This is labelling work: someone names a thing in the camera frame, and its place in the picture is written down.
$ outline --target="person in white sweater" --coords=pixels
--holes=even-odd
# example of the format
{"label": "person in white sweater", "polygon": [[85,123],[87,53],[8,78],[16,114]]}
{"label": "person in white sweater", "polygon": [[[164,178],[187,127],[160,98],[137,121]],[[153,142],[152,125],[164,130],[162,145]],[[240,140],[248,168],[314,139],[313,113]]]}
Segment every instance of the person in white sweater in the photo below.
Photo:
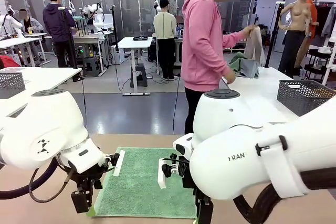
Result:
{"label": "person in white sweater", "polygon": [[154,28],[159,47],[159,63],[163,72],[162,79],[175,80],[174,54],[176,33],[176,18],[168,12],[169,1],[160,0],[161,12],[154,17]]}

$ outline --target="person's hand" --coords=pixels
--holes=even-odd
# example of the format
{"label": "person's hand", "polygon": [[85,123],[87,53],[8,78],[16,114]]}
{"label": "person's hand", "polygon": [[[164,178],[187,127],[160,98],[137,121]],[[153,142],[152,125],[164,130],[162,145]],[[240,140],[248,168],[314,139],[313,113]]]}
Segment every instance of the person's hand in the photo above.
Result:
{"label": "person's hand", "polygon": [[246,37],[247,36],[249,36],[250,35],[250,33],[251,33],[251,31],[253,30],[253,29],[255,29],[257,27],[257,25],[250,25],[250,26],[247,26],[247,27],[245,27],[244,29],[243,29],[243,33],[246,35]]}
{"label": "person's hand", "polygon": [[236,72],[230,69],[230,71],[224,75],[224,78],[227,80],[227,84],[231,84],[236,80]]}
{"label": "person's hand", "polygon": [[284,25],[279,26],[279,28],[281,30],[284,30],[284,31],[288,31],[289,30],[289,27],[288,26],[284,26]]}

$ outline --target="orange shirt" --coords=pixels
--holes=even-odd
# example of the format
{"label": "orange shirt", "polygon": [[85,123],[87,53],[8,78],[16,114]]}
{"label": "orange shirt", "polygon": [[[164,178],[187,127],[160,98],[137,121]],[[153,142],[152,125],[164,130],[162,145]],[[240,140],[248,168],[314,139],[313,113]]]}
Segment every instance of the orange shirt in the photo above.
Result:
{"label": "orange shirt", "polygon": [[[313,22],[317,22],[317,9],[315,7],[315,4],[312,0],[307,0],[307,3],[310,4],[311,19],[313,20]],[[314,38],[315,36],[315,29],[316,26],[310,25],[311,38]]]}

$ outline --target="green towel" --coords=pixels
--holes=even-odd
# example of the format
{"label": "green towel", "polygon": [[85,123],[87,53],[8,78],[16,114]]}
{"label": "green towel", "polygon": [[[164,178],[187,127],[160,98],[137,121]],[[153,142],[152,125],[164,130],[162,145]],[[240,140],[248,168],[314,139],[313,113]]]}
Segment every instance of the green towel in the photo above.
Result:
{"label": "green towel", "polygon": [[174,149],[121,149],[125,151],[125,157],[119,177],[113,176],[113,171],[106,175],[103,190],[95,203],[97,217],[195,218],[193,190],[182,187],[179,175],[167,178],[167,189],[158,185],[159,159],[176,153]]}
{"label": "green towel", "polygon": [[242,52],[238,52],[230,61],[229,67],[236,71],[240,72],[240,62],[242,59],[247,59]]}

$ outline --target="mannequin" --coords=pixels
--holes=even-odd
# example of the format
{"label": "mannequin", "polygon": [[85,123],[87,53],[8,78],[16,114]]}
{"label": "mannequin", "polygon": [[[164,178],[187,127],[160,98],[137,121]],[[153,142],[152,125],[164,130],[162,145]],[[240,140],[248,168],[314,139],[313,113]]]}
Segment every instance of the mannequin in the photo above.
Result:
{"label": "mannequin", "polygon": [[[281,24],[281,16],[290,11],[291,23],[289,26]],[[307,0],[297,0],[287,5],[280,14],[278,26],[286,30],[286,42],[282,53],[279,71],[293,78],[296,55],[304,38],[309,35],[309,25],[311,22],[310,5]]]}

